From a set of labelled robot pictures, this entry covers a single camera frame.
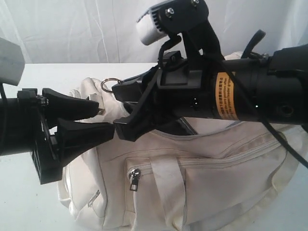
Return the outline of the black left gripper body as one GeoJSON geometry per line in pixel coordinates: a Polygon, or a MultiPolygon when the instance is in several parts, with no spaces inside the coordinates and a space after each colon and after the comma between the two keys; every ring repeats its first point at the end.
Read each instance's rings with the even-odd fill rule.
{"type": "Polygon", "coordinates": [[[17,93],[20,109],[25,115],[24,125],[29,137],[31,157],[41,185],[62,179],[62,165],[53,149],[44,110],[49,101],[37,89],[22,89],[17,93]]]}

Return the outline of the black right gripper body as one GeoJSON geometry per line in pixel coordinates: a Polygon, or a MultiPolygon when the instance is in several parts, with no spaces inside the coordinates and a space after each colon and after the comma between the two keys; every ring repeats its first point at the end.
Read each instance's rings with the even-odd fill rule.
{"type": "Polygon", "coordinates": [[[176,52],[164,61],[164,52],[181,41],[175,36],[165,42],[158,55],[158,70],[142,95],[142,107],[149,125],[165,125],[182,117],[217,117],[214,99],[217,58],[201,55],[188,42],[187,58],[176,52]]]}

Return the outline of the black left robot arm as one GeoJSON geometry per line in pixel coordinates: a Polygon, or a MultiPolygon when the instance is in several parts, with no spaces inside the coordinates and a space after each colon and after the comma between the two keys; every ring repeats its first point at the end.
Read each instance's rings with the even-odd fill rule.
{"type": "Polygon", "coordinates": [[[0,154],[30,153],[41,184],[60,181],[71,161],[113,139],[112,124],[82,122],[98,111],[95,101],[22,89],[0,101],[0,154]]]}

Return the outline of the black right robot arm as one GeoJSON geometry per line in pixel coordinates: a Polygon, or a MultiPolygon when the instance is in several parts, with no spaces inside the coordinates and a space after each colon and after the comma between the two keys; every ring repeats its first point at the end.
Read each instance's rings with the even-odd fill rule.
{"type": "Polygon", "coordinates": [[[135,141],[182,117],[305,125],[308,122],[308,47],[284,48],[273,55],[252,52],[235,60],[201,55],[187,58],[170,39],[149,71],[113,87],[129,115],[114,121],[119,137],[135,141]]]}

